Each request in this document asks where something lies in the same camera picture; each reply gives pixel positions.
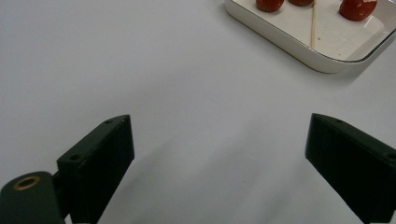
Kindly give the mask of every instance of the white tray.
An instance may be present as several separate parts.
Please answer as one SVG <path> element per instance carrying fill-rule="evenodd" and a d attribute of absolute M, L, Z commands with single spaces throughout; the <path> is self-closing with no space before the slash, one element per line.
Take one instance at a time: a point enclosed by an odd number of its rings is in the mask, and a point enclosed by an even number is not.
<path fill-rule="evenodd" d="M 338 73 L 366 63 L 396 31 L 396 4 L 378 0 L 364 21 L 349 21 L 338 13 L 340 0 L 316 0 L 315 47 L 311 49 L 312 7 L 297 7 L 285 0 L 282 8 L 265 13 L 256 0 L 225 0 L 230 15 L 264 36 L 309 67 Z"/>

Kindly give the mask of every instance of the screw hole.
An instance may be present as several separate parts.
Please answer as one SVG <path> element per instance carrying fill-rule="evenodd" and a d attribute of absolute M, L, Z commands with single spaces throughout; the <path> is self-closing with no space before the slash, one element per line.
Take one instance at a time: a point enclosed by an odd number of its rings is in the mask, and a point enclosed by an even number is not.
<path fill-rule="evenodd" d="M 15 185 L 14 189 L 15 190 L 24 190 L 24 189 L 29 189 L 32 186 L 36 185 L 40 181 L 40 177 L 37 175 L 34 176 L 28 176 L 25 177 L 24 179 L 19 180 Z"/>
<path fill-rule="evenodd" d="M 71 160 L 71 161 L 77 161 L 79 158 L 81 158 L 81 156 L 78 155 L 78 154 L 75 154 L 75 155 L 73 155 L 73 156 L 70 157 L 70 160 Z"/>

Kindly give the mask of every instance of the wooden skewer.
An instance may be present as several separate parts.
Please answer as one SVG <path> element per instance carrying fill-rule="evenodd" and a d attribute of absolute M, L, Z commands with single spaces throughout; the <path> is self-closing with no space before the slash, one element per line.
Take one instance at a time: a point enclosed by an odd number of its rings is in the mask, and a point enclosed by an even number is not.
<path fill-rule="evenodd" d="M 312 6 L 312 23 L 311 23 L 311 49 L 315 49 L 315 30 L 317 26 L 317 0 Z"/>

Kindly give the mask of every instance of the white table surface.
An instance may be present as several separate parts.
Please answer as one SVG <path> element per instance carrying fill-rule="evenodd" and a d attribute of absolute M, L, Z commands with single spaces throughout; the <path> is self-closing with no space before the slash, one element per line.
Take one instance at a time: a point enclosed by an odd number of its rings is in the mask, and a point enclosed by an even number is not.
<path fill-rule="evenodd" d="M 100 223 L 361 223 L 304 158 L 312 113 L 396 147 L 396 44 L 325 75 L 222 0 L 0 2 L 0 185 L 132 116 Z"/>

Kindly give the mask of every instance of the cherry tomato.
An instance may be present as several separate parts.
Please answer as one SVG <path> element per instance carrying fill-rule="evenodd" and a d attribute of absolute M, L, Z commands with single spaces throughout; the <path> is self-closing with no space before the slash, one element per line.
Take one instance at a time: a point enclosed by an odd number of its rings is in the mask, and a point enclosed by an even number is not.
<path fill-rule="evenodd" d="M 351 21 L 362 21 L 372 14 L 376 0 L 344 0 L 340 6 L 340 14 Z"/>
<path fill-rule="evenodd" d="M 256 0 L 256 6 L 264 12 L 275 12 L 282 7 L 284 0 Z"/>
<path fill-rule="evenodd" d="M 298 7 L 306 7 L 311 5 L 314 0 L 289 0 L 292 4 L 298 6 Z"/>

